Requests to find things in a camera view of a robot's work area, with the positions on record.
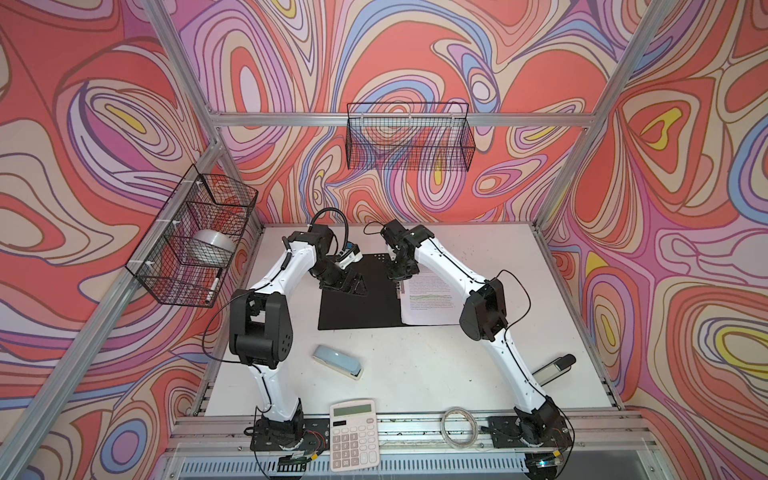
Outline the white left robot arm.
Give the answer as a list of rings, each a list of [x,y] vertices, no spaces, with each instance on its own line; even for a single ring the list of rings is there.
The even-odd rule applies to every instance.
[[[281,427],[301,424],[301,400],[281,364],[293,344],[289,298],[307,275],[322,289],[353,293],[362,287],[352,266],[363,259],[359,246],[345,242],[333,252],[333,233],[321,225],[282,239],[283,251],[264,278],[233,294],[229,351],[246,366],[262,396],[257,412]]]

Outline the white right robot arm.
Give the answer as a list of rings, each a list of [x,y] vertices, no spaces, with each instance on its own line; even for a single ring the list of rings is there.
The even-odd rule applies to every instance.
[[[382,226],[380,235],[391,255],[390,278],[408,280],[424,267],[461,295],[464,304],[459,326],[486,349],[509,384],[521,441],[537,447],[564,436],[568,428],[564,413],[544,392],[510,338],[504,285],[499,278],[474,272],[424,225],[408,229],[392,220]]]

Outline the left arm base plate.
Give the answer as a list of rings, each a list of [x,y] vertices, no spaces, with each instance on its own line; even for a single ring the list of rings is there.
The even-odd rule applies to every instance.
[[[330,440],[330,422],[328,418],[276,422],[259,417],[243,433],[255,452],[322,452]]]

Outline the blue file folder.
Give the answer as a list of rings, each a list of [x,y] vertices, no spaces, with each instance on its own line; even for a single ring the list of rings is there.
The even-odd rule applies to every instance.
[[[390,256],[366,254],[352,265],[361,273],[366,296],[325,289],[322,291],[318,328],[320,330],[406,327],[401,321],[399,283],[387,276]]]

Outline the printed paper sheet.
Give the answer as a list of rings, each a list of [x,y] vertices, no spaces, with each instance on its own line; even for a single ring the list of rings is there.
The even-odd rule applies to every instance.
[[[463,299],[458,292],[424,268],[399,283],[401,321],[409,326],[458,325]]]

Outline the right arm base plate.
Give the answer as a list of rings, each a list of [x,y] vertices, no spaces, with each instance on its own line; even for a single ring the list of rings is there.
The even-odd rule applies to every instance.
[[[491,437],[495,448],[550,448],[564,450],[573,445],[572,430],[562,417],[546,426],[535,426],[517,416],[491,416],[479,428]]]

